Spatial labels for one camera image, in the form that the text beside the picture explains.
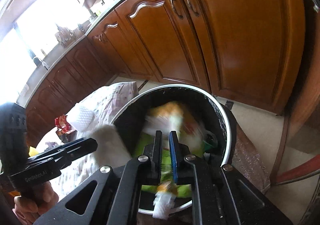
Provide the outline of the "left hand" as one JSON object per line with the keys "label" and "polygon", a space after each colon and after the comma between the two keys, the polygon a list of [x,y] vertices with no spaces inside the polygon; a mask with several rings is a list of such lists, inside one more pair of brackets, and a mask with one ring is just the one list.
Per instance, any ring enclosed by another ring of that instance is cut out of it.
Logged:
{"label": "left hand", "polygon": [[15,196],[12,210],[21,224],[33,224],[59,201],[58,194],[48,181],[33,188],[36,201],[24,196]]}

